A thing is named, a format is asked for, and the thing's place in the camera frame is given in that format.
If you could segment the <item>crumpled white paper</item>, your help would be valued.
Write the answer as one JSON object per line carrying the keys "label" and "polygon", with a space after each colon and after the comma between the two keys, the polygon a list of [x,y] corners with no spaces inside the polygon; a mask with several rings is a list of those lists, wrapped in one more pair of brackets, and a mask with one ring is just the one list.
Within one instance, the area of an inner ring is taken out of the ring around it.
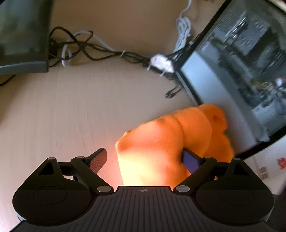
{"label": "crumpled white paper", "polygon": [[173,74],[174,66],[172,61],[162,54],[156,54],[151,57],[147,70],[153,70],[163,76],[165,74]]}

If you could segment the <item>right computer monitor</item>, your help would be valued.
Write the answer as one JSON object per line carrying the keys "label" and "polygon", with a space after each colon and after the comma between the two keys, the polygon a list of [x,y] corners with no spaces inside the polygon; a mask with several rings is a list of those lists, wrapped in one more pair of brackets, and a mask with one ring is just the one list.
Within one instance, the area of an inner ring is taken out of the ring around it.
{"label": "right computer monitor", "polygon": [[241,159],[285,137],[285,3],[225,1],[177,63],[197,104],[214,104]]}

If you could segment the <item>orange garment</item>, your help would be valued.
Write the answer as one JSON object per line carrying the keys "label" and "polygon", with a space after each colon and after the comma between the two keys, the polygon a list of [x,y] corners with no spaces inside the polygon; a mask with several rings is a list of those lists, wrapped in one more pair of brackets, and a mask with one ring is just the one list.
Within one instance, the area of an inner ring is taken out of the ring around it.
{"label": "orange garment", "polygon": [[202,104],[128,130],[115,144],[123,184],[174,188],[191,174],[182,161],[185,148],[201,158],[230,162],[234,150],[226,129],[223,110]]}

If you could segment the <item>left curved monitor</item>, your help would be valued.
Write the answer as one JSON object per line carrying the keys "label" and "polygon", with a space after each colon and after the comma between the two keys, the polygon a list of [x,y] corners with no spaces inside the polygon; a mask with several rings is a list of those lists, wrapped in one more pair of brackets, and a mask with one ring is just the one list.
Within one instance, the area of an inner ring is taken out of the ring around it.
{"label": "left curved monitor", "polygon": [[48,71],[51,0],[1,1],[1,76]]}

